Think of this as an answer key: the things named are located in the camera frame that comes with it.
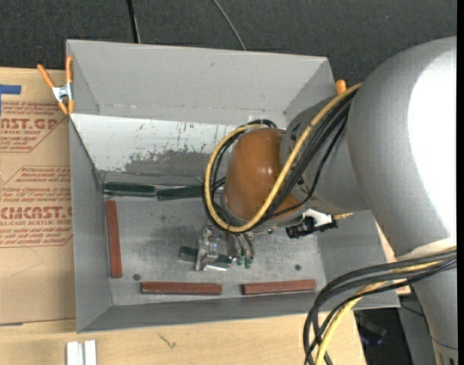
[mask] small metal piece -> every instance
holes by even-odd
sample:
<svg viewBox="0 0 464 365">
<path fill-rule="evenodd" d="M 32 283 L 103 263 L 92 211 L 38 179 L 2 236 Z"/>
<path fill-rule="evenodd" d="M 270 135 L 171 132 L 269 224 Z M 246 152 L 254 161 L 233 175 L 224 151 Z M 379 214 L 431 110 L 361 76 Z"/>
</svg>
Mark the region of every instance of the small metal piece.
<svg viewBox="0 0 464 365">
<path fill-rule="evenodd" d="M 53 87 L 51 89 L 58 101 L 62 102 L 65 97 L 73 100 L 73 83 L 68 82 L 62 87 Z"/>
<path fill-rule="evenodd" d="M 180 253 L 178 256 L 184 261 L 196 262 L 197 255 L 197 249 L 193 249 L 192 247 L 188 246 L 182 246 L 180 247 Z M 207 260 L 207 266 L 227 269 L 232 265 L 233 262 L 234 259 L 232 257 L 224 254 L 217 254 L 213 260 Z"/>
<path fill-rule="evenodd" d="M 97 342 L 68 342 L 65 354 L 66 365 L 97 365 Z"/>
</svg>

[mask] cardboard box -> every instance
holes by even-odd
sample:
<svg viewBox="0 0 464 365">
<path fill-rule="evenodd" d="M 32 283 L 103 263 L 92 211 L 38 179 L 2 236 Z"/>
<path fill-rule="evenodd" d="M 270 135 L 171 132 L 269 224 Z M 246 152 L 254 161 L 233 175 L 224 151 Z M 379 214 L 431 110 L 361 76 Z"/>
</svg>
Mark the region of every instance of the cardboard box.
<svg viewBox="0 0 464 365">
<path fill-rule="evenodd" d="M 1 103 L 0 325 L 73 318 L 68 119 L 36 69 L 0 68 L 0 84 L 21 86 Z"/>
</svg>

